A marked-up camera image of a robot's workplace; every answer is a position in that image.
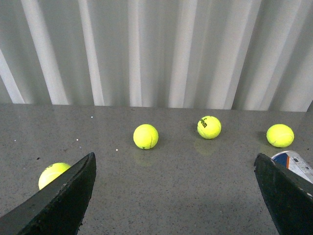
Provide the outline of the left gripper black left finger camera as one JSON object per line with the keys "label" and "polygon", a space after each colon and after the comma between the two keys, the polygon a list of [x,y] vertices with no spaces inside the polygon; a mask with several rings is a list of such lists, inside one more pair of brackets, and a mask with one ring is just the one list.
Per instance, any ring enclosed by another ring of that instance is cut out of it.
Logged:
{"label": "left gripper black left finger camera", "polygon": [[76,235],[96,177],[93,152],[0,218],[2,235]]}

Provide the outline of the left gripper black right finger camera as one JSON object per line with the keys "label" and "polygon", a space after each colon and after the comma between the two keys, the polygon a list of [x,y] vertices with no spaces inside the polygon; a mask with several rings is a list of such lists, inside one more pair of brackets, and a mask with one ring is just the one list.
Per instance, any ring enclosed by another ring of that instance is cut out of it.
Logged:
{"label": "left gripper black right finger camera", "polygon": [[313,233],[313,185],[259,153],[255,176],[270,216],[280,235]]}

